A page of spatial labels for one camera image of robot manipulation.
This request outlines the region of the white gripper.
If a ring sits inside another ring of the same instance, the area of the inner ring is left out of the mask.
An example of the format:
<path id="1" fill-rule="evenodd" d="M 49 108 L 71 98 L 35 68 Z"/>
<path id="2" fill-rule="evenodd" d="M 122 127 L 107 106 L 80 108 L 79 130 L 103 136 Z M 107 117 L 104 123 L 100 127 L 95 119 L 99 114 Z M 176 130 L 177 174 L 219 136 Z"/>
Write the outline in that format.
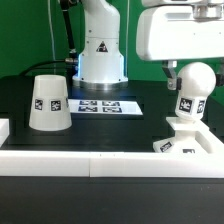
<path id="1" fill-rule="evenodd" d="M 138 20 L 136 52 L 142 60 L 164 60 L 168 89 L 180 90 L 175 60 L 224 57 L 224 18 L 195 19 L 191 6 L 146 9 Z M 216 86 L 224 86 L 223 63 L 216 73 Z"/>

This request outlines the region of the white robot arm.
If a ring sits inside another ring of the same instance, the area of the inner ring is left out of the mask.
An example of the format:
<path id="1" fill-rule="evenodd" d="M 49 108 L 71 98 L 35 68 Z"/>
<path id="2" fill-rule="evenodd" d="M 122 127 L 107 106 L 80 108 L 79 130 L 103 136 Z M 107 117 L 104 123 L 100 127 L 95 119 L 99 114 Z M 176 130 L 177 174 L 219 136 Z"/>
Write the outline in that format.
<path id="1" fill-rule="evenodd" d="M 224 58 L 224 0 L 140 0 L 145 7 L 136 32 L 137 55 L 160 61 L 168 88 L 177 88 L 179 60 Z M 106 0 L 82 0 L 85 47 L 73 83 L 111 89 L 127 83 L 119 51 L 120 15 Z"/>

